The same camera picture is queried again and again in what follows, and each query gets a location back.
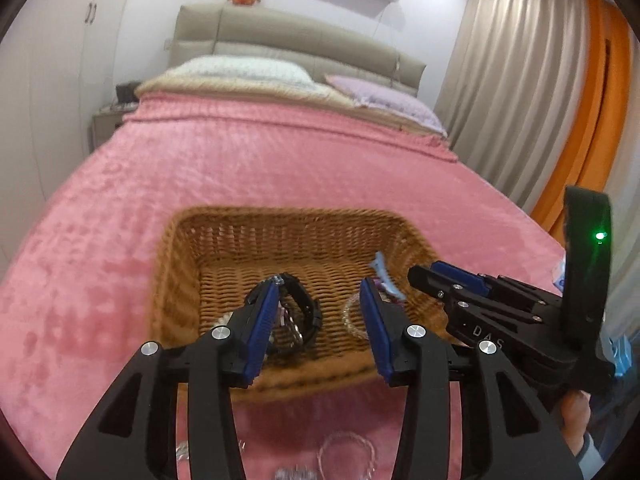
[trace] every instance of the woven basket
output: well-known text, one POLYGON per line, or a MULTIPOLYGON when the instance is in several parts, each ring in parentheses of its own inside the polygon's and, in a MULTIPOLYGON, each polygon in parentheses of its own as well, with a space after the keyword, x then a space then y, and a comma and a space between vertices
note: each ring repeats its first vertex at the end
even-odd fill
MULTIPOLYGON (((376 210, 197 207, 177 214, 162 238, 150 336, 165 348, 193 342, 242 305, 260 280, 278 272, 298 277, 320 300, 324 323, 314 348, 269 358, 235 400, 267 402, 311 394, 376 376, 366 340, 347 332, 342 308, 382 251, 394 283, 406 294, 411 321, 443 338, 446 316, 437 301, 412 289, 406 274, 436 253, 401 216, 376 210)), ((351 320, 364 329, 357 308, 351 320)))

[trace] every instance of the jewelry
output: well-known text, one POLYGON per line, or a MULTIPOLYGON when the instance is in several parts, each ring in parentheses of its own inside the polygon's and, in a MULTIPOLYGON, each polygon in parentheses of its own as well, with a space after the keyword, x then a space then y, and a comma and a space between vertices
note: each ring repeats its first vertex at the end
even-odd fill
POLYGON ((364 330, 360 330, 359 328, 357 328, 351 322, 351 317, 350 317, 351 307, 354 305, 354 303, 357 303, 358 300, 359 300, 359 296, 357 294, 354 294, 347 300, 347 303, 344 304, 344 307, 342 308, 342 322, 344 323, 344 326, 346 327, 347 332, 349 332, 351 335, 359 339, 368 340, 369 336, 367 335, 367 333, 364 330))
POLYGON ((302 469, 299 469, 298 466, 295 469, 281 467, 276 471, 273 480, 318 480, 318 475, 306 467, 302 469))
MULTIPOLYGON (((244 440, 238 440, 238 448, 240 449, 240 453, 244 451, 244 446, 246 442, 244 440)), ((180 460, 188 460, 189 459, 189 441, 183 440, 180 444, 175 447, 175 459, 176 462, 180 462, 180 460)))
POLYGON ((353 431, 336 431, 324 440, 324 443, 320 447, 320 451, 318 451, 318 471, 320 473, 320 478, 322 480, 326 480, 324 471, 322 470, 322 455, 327 450, 327 448, 331 446, 331 444, 333 444, 336 440, 345 439, 355 440, 357 443, 362 444, 369 450, 369 463, 367 464, 364 475, 361 476, 360 479, 370 480, 376 470, 376 448, 373 447, 373 444, 369 440, 357 433, 353 433, 353 431))
POLYGON ((313 346, 322 328, 320 302, 314 300, 300 280, 292 274, 281 272, 271 276, 269 280, 278 285, 280 325, 287 329, 290 342, 284 346, 271 344, 267 348, 267 355, 289 356, 313 346), (302 323, 297 323, 294 319, 296 308, 302 313, 302 323))

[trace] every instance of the headboard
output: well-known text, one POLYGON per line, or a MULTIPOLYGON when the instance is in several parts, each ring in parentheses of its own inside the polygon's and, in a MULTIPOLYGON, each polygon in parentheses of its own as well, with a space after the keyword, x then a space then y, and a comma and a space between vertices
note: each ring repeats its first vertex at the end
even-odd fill
POLYGON ((263 7, 228 4, 182 6, 175 24, 170 67, 207 54, 286 59, 317 82, 325 74, 373 81, 415 96, 425 64, 344 28, 263 7))

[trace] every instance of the metal screw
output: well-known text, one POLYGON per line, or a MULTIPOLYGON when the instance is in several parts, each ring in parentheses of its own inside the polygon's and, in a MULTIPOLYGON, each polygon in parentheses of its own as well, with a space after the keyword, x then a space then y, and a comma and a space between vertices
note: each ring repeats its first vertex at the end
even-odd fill
POLYGON ((211 331, 213 339, 226 339, 231 335, 231 330, 226 326, 217 326, 211 331))
POLYGON ((485 354, 495 354, 495 351, 498 349, 493 341, 488 340, 481 341, 479 347, 485 354))
POLYGON ((155 341, 149 341, 148 343, 144 343, 140 351, 144 355, 153 355, 158 351, 158 343, 155 341))
POLYGON ((411 337, 424 337, 424 335, 427 333, 424 327, 420 325, 410 325, 406 328, 406 332, 411 337))

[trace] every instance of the curtain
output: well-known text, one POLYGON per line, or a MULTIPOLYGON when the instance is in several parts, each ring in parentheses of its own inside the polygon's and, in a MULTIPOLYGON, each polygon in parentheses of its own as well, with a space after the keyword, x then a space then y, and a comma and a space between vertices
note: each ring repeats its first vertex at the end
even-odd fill
POLYGON ((589 54, 580 105, 558 164, 531 212, 564 243, 564 188, 575 184, 602 191, 616 157, 630 88, 629 26, 619 9, 604 0, 587 0, 589 54))
POLYGON ((633 70, 626 123, 605 192, 613 216, 613 259, 606 325, 612 336, 640 329, 640 43, 632 35, 633 70))
POLYGON ((469 0, 435 111, 460 160, 531 212, 572 129, 585 0, 469 0))

